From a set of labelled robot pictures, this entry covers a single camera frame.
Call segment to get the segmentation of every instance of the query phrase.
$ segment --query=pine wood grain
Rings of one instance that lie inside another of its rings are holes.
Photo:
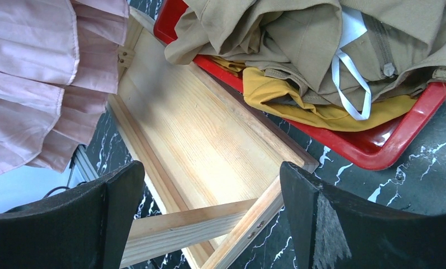
[[[227,234],[254,202],[247,200],[135,220],[120,267]]]
[[[169,64],[153,20],[131,15],[143,29],[130,35],[135,56],[109,105],[162,213],[258,199],[228,236],[182,249],[192,268],[225,268],[282,207],[280,164],[318,163],[195,65]]]

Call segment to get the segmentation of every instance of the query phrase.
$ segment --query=mustard yellow fabric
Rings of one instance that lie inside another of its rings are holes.
[[[243,88],[245,102],[256,109],[310,126],[343,132],[360,132],[374,128],[407,113],[416,102],[416,99],[408,95],[388,98],[371,105],[368,120],[358,121],[338,106],[304,103],[298,90],[286,81],[266,77],[264,72],[255,67],[247,67],[243,71]],[[274,98],[286,95],[290,95],[301,108],[268,103]]]
[[[244,62],[232,62],[218,56],[211,56],[211,59],[221,68],[232,73],[234,76],[238,76],[238,73],[246,68]]]

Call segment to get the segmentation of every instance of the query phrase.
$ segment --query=pink fabric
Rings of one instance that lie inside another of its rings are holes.
[[[128,16],[126,0],[0,0],[0,174],[63,171],[91,141]]]

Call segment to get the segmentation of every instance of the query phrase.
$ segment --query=folded clothes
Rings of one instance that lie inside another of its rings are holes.
[[[374,128],[407,113],[416,99],[400,95],[374,103],[370,118],[355,120],[335,105],[305,103],[287,81],[265,76],[257,68],[243,71],[244,101],[259,110],[314,127],[333,131],[360,132]]]
[[[188,64],[197,54],[244,61],[287,81],[304,104],[354,117],[446,81],[446,0],[185,2],[178,38],[165,49],[169,62]]]

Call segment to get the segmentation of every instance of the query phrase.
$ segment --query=black marble floor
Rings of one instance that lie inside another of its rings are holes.
[[[160,0],[131,0],[131,5],[156,17]],[[268,116],[308,153],[320,161],[315,174],[326,182],[370,201],[392,208],[435,215],[446,212],[446,103],[389,169],[367,171],[312,140],[288,122]],[[109,113],[101,117],[87,154],[99,175],[132,158]],[[146,190],[135,218],[160,214]],[[181,251],[144,262],[133,268],[189,268]],[[231,266],[241,268],[297,268],[284,208]]]

